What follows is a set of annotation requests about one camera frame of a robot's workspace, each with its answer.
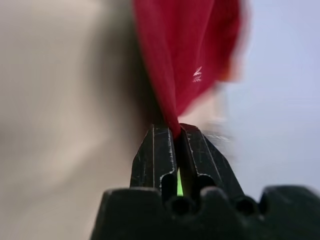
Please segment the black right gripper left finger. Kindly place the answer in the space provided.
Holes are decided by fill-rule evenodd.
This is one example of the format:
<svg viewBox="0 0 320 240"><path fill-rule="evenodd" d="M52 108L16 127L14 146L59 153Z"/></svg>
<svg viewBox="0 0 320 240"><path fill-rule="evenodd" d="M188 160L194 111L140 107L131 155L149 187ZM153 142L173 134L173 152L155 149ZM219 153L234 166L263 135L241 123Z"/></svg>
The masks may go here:
<svg viewBox="0 0 320 240"><path fill-rule="evenodd" d="M153 124L133 159L129 186L176 190L177 171L172 132Z"/></svg>

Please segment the dark red cloth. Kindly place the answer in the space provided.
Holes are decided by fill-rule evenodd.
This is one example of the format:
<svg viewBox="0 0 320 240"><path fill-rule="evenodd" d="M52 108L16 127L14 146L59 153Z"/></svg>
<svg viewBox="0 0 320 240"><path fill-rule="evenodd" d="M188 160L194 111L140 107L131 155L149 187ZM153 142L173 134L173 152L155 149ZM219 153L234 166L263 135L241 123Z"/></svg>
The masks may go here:
<svg viewBox="0 0 320 240"><path fill-rule="evenodd" d="M137 37L164 121L180 115L236 63L247 0L132 0Z"/></svg>

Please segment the green plush toy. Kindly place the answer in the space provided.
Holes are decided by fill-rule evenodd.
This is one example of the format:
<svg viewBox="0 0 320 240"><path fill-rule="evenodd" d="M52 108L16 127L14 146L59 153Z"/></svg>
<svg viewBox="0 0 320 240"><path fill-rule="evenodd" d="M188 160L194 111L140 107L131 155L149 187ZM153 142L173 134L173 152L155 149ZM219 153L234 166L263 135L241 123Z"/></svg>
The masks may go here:
<svg viewBox="0 0 320 240"><path fill-rule="evenodd" d="M177 195L178 196L184 195L180 169L177 170Z"/></svg>

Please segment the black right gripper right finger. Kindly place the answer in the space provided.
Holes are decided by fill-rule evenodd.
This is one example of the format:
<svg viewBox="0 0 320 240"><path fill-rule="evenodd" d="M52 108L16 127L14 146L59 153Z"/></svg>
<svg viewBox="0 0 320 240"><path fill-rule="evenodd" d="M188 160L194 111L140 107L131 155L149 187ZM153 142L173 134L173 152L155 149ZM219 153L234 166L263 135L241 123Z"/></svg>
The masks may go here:
<svg viewBox="0 0 320 240"><path fill-rule="evenodd" d="M226 157L194 125L182 123L178 167L183 194L197 199L206 187L217 187L231 199L244 192Z"/></svg>

